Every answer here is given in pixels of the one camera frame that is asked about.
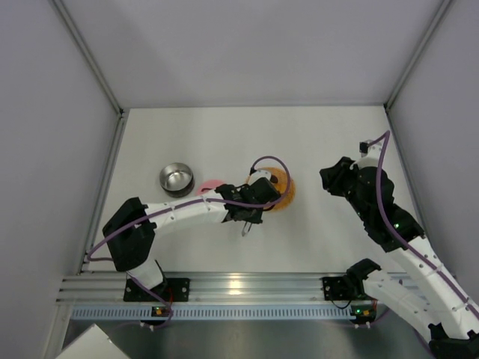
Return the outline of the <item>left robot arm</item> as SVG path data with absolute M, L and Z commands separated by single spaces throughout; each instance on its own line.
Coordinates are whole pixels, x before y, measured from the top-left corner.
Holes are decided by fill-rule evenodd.
M 281 193 L 266 177 L 236 187 L 222 184 L 202 195 L 169 203 L 125 201 L 103 228 L 115 270 L 126 272 L 153 289 L 165 282 L 158 261 L 150 254 L 154 239 L 201 224 L 262 222 L 263 209 L 274 206 Z

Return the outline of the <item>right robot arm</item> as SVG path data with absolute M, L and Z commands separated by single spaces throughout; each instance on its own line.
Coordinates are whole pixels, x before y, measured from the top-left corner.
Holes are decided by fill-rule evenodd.
M 418 297 L 371 259 L 350 266 L 327 298 L 376 299 L 410 324 L 435 358 L 478 357 L 478 305 L 460 288 L 433 250 L 426 233 L 394 199 L 394 183 L 378 159 L 341 158 L 320 170 L 323 189 L 344 198 L 367 235 L 415 282 Z

